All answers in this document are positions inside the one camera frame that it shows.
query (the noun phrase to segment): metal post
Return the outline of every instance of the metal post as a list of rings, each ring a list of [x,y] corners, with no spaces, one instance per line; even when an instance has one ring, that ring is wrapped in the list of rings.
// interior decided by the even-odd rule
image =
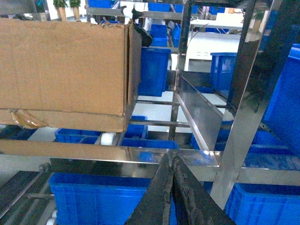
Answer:
[[[192,14],[193,0],[187,0],[183,6],[182,20],[181,20],[181,30],[179,39],[179,52],[178,61],[176,67],[176,77],[175,77],[175,87],[174,90],[177,91],[179,75],[184,70],[184,65],[186,62],[187,50],[188,50],[188,33]],[[173,102],[178,103],[175,95],[173,95]],[[171,121],[176,122],[178,117],[178,105],[172,105]],[[171,126],[168,134],[168,140],[174,140],[176,133],[176,127]]]
[[[240,44],[223,118],[232,122],[231,131],[211,191],[211,197],[222,209],[299,31],[300,1],[273,0],[269,5],[258,0],[253,12],[249,9],[247,13],[248,16],[251,13],[250,26],[247,28],[245,24],[243,28],[246,35]],[[263,19],[265,13],[269,15],[268,20]],[[268,22],[274,16],[277,18],[271,28]]]

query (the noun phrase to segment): stainless steel shelf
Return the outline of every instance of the stainless steel shelf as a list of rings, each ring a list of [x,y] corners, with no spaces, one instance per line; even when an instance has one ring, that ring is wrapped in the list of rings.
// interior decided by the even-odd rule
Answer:
[[[87,7],[86,11],[87,14],[90,15],[124,16],[121,13],[120,9]],[[192,16],[198,17],[199,19],[203,19],[202,14],[192,14]],[[145,11],[141,18],[181,20],[182,13]]]

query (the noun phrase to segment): white table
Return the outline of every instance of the white table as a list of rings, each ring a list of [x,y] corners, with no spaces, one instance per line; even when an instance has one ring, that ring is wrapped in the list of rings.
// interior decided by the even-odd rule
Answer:
[[[190,32],[185,71],[188,71],[190,59],[211,60],[211,53],[237,53],[239,42],[240,35]]]

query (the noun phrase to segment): cardboard flap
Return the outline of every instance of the cardboard flap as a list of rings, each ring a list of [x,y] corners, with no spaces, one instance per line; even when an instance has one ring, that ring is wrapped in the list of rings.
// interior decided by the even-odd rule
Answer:
[[[129,28],[129,81],[128,81],[128,104],[137,100],[138,86],[141,82],[141,50],[142,38],[133,26]]]

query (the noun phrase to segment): packing tape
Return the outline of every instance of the packing tape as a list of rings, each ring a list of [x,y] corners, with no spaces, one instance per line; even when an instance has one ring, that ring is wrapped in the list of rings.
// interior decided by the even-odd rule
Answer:
[[[23,128],[27,129],[37,129],[48,127],[48,124],[44,123],[43,121],[38,120],[31,116],[27,111],[23,109],[19,110],[11,110],[10,111],[14,122]]]

